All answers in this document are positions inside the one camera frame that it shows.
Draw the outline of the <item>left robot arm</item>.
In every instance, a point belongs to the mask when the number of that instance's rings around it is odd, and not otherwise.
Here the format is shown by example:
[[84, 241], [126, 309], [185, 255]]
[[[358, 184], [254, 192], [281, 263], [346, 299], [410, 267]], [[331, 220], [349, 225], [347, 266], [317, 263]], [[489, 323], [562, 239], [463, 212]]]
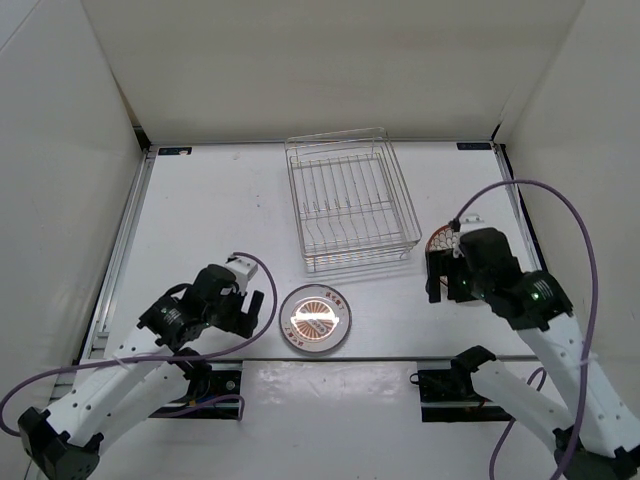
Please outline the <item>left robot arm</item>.
[[168, 289], [105, 365], [40, 410], [18, 419], [25, 452], [49, 479], [86, 479], [120, 436], [175, 400], [207, 396], [211, 365], [190, 343], [210, 327], [251, 339], [264, 300], [246, 293], [257, 264], [238, 256]]

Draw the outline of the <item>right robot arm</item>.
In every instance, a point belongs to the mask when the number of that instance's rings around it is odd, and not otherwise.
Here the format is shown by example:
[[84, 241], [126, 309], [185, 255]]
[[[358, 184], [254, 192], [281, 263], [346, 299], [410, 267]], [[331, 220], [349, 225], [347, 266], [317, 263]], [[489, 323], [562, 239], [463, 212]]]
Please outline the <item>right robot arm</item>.
[[425, 260], [430, 302], [488, 305], [535, 353], [563, 402], [522, 382], [482, 346], [451, 360], [452, 393], [498, 404], [545, 444], [567, 479], [637, 475], [639, 420], [584, 351], [586, 338], [558, 281], [542, 270], [522, 270], [494, 228], [464, 232], [446, 249], [426, 249]]

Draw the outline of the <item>orange sunburst plate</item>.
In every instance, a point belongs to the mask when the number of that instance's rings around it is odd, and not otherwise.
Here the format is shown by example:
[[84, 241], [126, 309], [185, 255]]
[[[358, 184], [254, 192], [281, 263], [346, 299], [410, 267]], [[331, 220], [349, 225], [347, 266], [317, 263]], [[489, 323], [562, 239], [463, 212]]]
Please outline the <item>orange sunburst plate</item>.
[[285, 343], [304, 355], [339, 348], [352, 327], [352, 309], [337, 289], [319, 283], [292, 290], [282, 302], [278, 325]]

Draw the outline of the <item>flower pattern plate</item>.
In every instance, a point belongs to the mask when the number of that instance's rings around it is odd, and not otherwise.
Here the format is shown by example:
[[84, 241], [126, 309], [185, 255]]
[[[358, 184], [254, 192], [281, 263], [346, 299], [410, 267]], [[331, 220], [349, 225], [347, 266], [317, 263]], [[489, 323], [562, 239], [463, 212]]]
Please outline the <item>flower pattern plate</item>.
[[460, 233], [449, 225], [443, 225], [432, 233], [425, 245], [425, 254], [432, 252], [451, 253], [459, 242]]

